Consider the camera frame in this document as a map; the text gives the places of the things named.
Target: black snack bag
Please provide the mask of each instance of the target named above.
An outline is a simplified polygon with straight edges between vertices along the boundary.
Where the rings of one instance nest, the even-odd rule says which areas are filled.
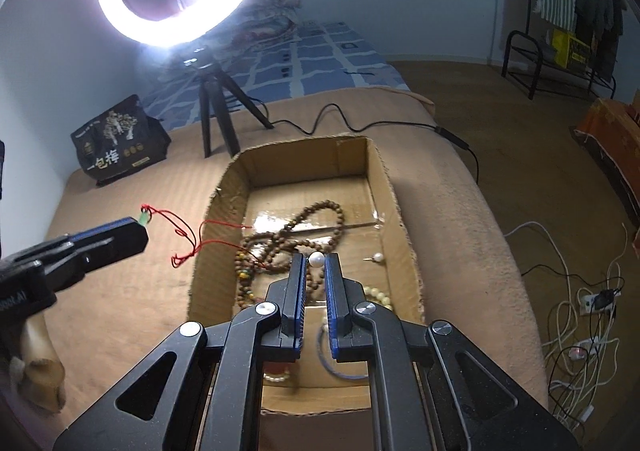
[[[171,138],[132,95],[71,134],[82,170],[105,186],[166,158]]]

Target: earring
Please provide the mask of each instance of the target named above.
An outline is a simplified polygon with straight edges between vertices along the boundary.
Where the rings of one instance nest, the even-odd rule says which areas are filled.
[[[376,253],[371,257],[363,257],[362,261],[375,261],[376,263],[383,263],[385,261],[385,255],[382,253]]]

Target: power strip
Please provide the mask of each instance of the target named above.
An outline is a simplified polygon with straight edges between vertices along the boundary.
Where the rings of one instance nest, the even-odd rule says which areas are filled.
[[[621,292],[619,290],[616,291],[616,297],[620,296]],[[593,314],[602,314],[604,312],[612,312],[614,303],[608,304],[606,307],[601,308],[599,310],[593,310],[592,305],[593,301],[596,299],[597,294],[586,294],[580,297],[580,315],[581,316],[589,316]]]
[[[587,358],[587,355],[595,355],[596,352],[600,352],[601,345],[602,343],[600,342],[599,336],[593,336],[593,339],[589,338],[578,341],[569,350],[569,358],[572,361],[580,361]]]

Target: black metal rack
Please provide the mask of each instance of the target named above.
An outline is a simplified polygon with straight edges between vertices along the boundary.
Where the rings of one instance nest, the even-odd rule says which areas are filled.
[[[546,60],[542,53],[542,46],[540,45],[540,42],[536,40],[536,38],[532,37],[529,33],[530,26],[531,26],[531,0],[527,0],[527,24],[525,26],[525,30],[524,31],[517,30],[517,29],[512,30],[507,37],[507,44],[504,49],[504,62],[502,63],[502,77],[506,78],[507,74],[511,75],[511,77],[513,77],[513,79],[517,83],[519,83],[529,91],[530,100],[533,99],[534,95],[536,94],[536,91],[545,92],[548,94],[560,95],[560,96],[567,96],[567,97],[589,98],[591,94],[593,94],[595,97],[600,97],[598,94],[596,94],[596,92],[593,91],[594,85],[601,86],[603,88],[611,90],[610,97],[613,99],[613,96],[616,93],[616,79],[613,76],[611,76],[611,83],[609,83],[605,81],[602,77],[600,77],[593,68],[587,67],[587,69],[583,73],[573,72],[572,70],[565,69],[560,65],[557,65],[556,63]],[[515,37],[524,38],[525,40],[532,43],[534,50],[512,45],[513,38]],[[535,64],[535,69],[533,73],[527,73],[527,72],[521,72],[518,70],[509,69],[509,59],[510,59],[512,50],[516,51],[522,57],[526,58],[527,60]],[[580,86],[577,83],[572,83],[566,80],[558,80],[558,79],[553,79],[549,77],[543,77],[542,76],[543,66],[554,69],[558,72],[568,74],[570,76],[573,76],[574,78],[578,78],[583,81],[586,81],[588,82],[588,85],[585,88],[584,86]],[[577,91],[564,92],[554,88],[544,88],[544,87],[540,88],[538,86],[540,81],[552,82],[552,83],[555,83],[556,86],[558,87],[563,86],[565,88],[576,89]]]

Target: white pearl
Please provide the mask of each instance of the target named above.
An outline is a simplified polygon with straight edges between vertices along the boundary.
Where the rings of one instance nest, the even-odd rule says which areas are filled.
[[[316,269],[324,266],[324,254],[319,253],[318,251],[316,251],[315,253],[311,253],[311,255],[309,256],[309,265]]]

